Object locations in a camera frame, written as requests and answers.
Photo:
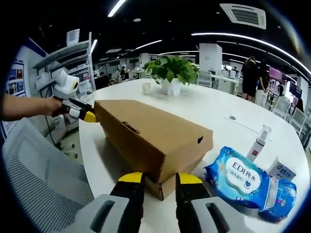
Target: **hand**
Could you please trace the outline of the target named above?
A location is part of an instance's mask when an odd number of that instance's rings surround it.
[[[50,97],[47,99],[43,99],[44,101],[44,115],[52,116],[57,110],[60,110],[62,107],[62,102]]]

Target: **brown cardboard box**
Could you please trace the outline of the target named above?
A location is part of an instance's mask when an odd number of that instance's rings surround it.
[[[190,164],[186,169],[182,170],[181,172],[191,173],[192,170],[194,170],[195,167],[200,163],[201,159],[202,158],[200,158],[198,161],[194,162],[193,164]],[[163,183],[153,183],[151,180],[146,178],[145,183],[152,194],[154,194],[160,200],[164,200],[175,190],[176,177],[174,174],[171,178],[169,178],[167,181]]]
[[[162,187],[162,198],[175,173],[190,172],[213,148],[211,130],[136,100],[98,100],[95,113],[133,170]]]

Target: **white table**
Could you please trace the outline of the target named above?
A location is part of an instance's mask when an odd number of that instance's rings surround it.
[[[234,85],[233,86],[233,90],[234,90],[233,94],[235,96],[238,94],[239,80],[231,79],[231,78],[220,76],[220,75],[214,75],[214,74],[212,74],[211,77],[215,78],[215,79],[218,79],[218,80],[224,80],[224,81],[227,81],[227,82],[231,82],[231,84]]]
[[[142,94],[142,83],[152,83],[151,94]],[[193,174],[204,174],[203,167],[211,164],[223,146],[233,147],[247,154],[263,124],[272,128],[256,164],[267,169],[276,156],[295,169],[297,176],[297,201],[289,217],[278,224],[264,222],[256,217],[245,216],[246,225],[254,232],[281,232],[297,213],[308,191],[309,168],[307,159],[294,128],[266,109],[236,96],[211,88],[190,85],[181,90],[178,97],[162,95],[160,85],[153,80],[140,79],[117,84],[93,93],[95,100],[131,99],[160,108],[214,131],[214,148],[209,151]],[[87,179],[94,197],[109,194],[120,176],[129,172],[123,159],[106,141],[99,123],[80,121],[80,143]],[[144,217],[140,232],[179,232],[176,220],[175,193],[159,201],[146,193]]]

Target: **robotic arm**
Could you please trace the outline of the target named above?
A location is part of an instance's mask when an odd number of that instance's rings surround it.
[[[73,118],[79,118],[86,122],[97,122],[94,108],[89,104],[74,99],[79,86],[78,77],[68,75],[62,70],[61,74],[55,79],[55,81],[56,84],[53,94],[56,99],[62,101],[63,113],[67,113]],[[72,108],[69,104],[64,103],[65,100],[69,100],[80,109],[77,110]]]

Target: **ceiling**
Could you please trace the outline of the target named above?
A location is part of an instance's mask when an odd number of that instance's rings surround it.
[[[293,55],[307,67],[311,68],[309,60],[309,47],[311,34],[305,25],[305,15],[309,14],[307,8],[289,1],[272,0],[248,1],[232,0],[127,0],[113,17],[107,17],[110,10],[118,0],[91,0],[87,4],[77,4],[77,1],[67,1],[54,4],[46,8],[38,16],[40,22],[30,31],[30,37],[46,52],[50,53],[66,46],[66,32],[80,29],[80,41],[92,38],[98,39],[93,52],[93,63],[109,57],[115,59],[125,50],[135,49],[147,43],[162,40],[150,46],[126,54],[126,57],[135,57],[140,53],[164,53],[171,51],[197,50],[199,43],[219,43],[223,52],[244,57],[254,55],[256,60],[265,58],[268,64],[285,73],[297,73],[291,66],[300,69],[305,77],[311,80],[311,75],[283,53],[266,45],[230,36],[191,36],[192,33],[219,32],[234,33],[250,36],[278,46]],[[250,5],[266,12],[266,30],[241,24],[232,23],[220,3],[236,3]],[[270,52],[291,65],[268,55]],[[106,52],[110,49],[122,49],[117,53]],[[224,60],[234,59],[245,61],[243,58],[223,56]]]

